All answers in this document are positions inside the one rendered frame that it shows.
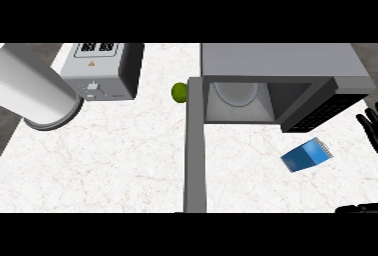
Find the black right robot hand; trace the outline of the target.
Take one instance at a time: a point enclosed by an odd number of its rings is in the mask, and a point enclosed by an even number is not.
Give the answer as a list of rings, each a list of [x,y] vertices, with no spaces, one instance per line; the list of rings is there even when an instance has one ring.
[[[356,115],[356,119],[363,127],[371,146],[378,153],[378,102],[375,108],[365,109],[365,115]],[[378,203],[340,206],[335,213],[378,213]]]

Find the white cylinder with grey rim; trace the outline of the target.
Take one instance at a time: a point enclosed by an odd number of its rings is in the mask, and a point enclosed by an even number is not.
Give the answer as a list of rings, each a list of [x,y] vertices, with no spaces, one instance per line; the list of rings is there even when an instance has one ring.
[[[24,43],[0,43],[0,106],[38,131],[75,118],[84,99]]]

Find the grey microwave door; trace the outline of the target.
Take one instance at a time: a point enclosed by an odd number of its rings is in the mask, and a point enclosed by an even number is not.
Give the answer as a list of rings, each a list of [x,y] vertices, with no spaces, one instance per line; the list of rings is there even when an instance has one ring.
[[[207,212],[202,79],[192,77],[186,89],[183,212]]]

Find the grey toaster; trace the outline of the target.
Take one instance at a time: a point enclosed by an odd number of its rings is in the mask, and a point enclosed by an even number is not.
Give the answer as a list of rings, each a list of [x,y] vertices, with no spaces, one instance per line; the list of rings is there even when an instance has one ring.
[[[87,101],[133,100],[143,43],[74,43],[60,76]]]

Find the glass microwave turntable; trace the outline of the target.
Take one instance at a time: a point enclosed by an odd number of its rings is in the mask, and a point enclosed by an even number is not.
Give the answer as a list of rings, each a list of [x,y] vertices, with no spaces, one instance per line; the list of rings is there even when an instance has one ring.
[[[233,107],[247,106],[255,99],[257,83],[214,82],[214,89],[221,100]]]

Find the blue milk carton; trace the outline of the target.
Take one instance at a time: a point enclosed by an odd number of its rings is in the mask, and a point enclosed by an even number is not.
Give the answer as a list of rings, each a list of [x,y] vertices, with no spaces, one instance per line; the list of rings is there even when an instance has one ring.
[[[334,157],[326,144],[317,137],[297,146],[282,157],[280,160],[291,172],[304,170]]]

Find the grey microwave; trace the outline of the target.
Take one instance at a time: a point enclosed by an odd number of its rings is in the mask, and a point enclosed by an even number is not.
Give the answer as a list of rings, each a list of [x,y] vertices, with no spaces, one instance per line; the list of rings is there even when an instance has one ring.
[[[278,125],[307,133],[376,89],[350,44],[204,43],[205,122]],[[214,82],[257,83],[254,101],[230,106]]]

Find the green lime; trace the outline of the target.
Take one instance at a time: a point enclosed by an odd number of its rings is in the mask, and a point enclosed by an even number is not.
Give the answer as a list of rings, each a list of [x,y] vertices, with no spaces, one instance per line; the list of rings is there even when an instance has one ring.
[[[177,103],[186,102],[186,84],[179,82],[171,87],[171,97]]]

